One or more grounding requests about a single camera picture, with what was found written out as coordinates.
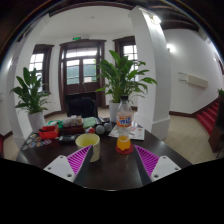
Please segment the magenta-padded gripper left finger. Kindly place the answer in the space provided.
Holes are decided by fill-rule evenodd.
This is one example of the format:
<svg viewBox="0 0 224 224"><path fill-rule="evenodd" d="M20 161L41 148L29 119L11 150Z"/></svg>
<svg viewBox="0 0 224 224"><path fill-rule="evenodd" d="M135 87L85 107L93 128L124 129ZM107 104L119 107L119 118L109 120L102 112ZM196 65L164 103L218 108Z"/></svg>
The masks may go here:
<svg viewBox="0 0 224 224"><path fill-rule="evenodd" d="M93 146L89 145L68 156L59 155L44 170L69 182L77 183L85 175L92 156Z"/></svg>

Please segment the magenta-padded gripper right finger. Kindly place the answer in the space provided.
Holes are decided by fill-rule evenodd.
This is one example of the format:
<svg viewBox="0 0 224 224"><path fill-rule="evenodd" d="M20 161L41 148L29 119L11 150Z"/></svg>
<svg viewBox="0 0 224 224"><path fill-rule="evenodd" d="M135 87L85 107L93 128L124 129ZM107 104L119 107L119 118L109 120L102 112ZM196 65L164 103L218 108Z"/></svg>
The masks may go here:
<svg viewBox="0 0 224 224"><path fill-rule="evenodd" d="M143 185L157 181L180 170L169 157L157 156L138 145L134 146L134 157Z"/></svg>

